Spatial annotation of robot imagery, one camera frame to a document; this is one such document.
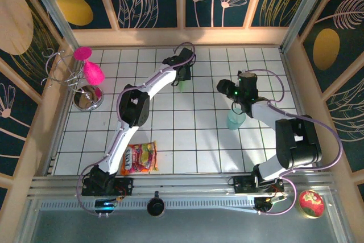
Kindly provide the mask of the teal translucent plastic cup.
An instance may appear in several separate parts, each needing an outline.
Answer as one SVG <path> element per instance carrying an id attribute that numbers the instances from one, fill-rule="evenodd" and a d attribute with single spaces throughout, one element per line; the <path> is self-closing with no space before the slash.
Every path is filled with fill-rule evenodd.
<path id="1" fill-rule="evenodd" d="M 238 130 L 245 122 L 246 115 L 238 108 L 232 108 L 227 114 L 227 128 L 229 130 Z"/>

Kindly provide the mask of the pink plastic wine glasses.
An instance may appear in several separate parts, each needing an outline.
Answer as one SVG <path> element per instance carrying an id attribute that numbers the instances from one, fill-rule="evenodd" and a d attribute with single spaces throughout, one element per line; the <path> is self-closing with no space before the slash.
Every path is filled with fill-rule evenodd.
<path id="1" fill-rule="evenodd" d="M 104 81 L 105 75 L 99 65 L 89 60 L 91 55 L 92 50 L 88 47 L 80 47 L 73 54 L 76 60 L 84 63 L 83 74 L 86 81 L 90 85 L 100 85 Z"/>

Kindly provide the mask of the orange Fox's candy bag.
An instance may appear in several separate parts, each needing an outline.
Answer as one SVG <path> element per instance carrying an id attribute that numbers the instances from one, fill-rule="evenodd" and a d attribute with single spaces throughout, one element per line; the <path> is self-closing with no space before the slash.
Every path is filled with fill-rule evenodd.
<path id="1" fill-rule="evenodd" d="M 127 176 L 158 170 L 155 141 L 127 146 L 122 158 L 121 175 Z"/>

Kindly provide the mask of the round tin with red lid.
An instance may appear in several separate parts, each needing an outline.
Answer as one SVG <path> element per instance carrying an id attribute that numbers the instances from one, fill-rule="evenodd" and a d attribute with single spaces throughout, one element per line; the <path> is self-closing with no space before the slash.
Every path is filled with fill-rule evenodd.
<path id="1" fill-rule="evenodd" d="M 309 219 L 317 219 L 325 212 L 324 199 L 314 190 L 304 190 L 297 198 L 299 211 Z"/>

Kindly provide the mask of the left circuit board with LED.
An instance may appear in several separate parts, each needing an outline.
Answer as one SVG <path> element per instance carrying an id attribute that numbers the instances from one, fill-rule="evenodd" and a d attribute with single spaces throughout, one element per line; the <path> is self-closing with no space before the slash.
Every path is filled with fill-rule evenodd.
<path id="1" fill-rule="evenodd" d="M 117 196 L 110 199 L 96 199 L 94 202 L 94 211 L 99 215 L 109 215 L 114 212 L 116 207 L 123 201 L 123 196 Z"/>

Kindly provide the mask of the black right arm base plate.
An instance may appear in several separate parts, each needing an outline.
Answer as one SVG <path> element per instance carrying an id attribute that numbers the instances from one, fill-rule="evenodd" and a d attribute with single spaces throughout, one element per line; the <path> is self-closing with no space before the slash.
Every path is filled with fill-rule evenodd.
<path id="1" fill-rule="evenodd" d="M 259 180 L 255 175 L 244 175 L 233 177 L 235 193 L 272 193 L 284 192 L 284 185 L 281 179 Z"/>

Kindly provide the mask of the aluminium mounting rail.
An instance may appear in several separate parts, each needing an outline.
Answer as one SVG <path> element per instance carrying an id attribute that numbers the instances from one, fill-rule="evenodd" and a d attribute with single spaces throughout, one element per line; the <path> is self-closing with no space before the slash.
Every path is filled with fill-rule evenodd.
<path id="1" fill-rule="evenodd" d="M 176 174 L 133 176 L 131 197 L 147 198 L 158 191 L 162 197 L 220 197 L 233 196 L 233 173 L 227 174 Z M 314 189 L 324 192 L 336 189 L 333 175 L 329 172 L 304 172 L 287 177 L 297 191 Z M 77 176 L 34 177 L 28 197 L 75 197 Z"/>

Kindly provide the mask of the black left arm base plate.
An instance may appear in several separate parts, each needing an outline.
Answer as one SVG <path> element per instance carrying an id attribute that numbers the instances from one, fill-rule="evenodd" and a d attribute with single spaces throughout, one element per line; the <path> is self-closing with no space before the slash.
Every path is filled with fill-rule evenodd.
<path id="1" fill-rule="evenodd" d="M 91 178 L 86 178 L 83 181 L 81 196 L 131 196 L 132 191 L 132 178 L 114 178 L 105 186 L 99 186 Z"/>

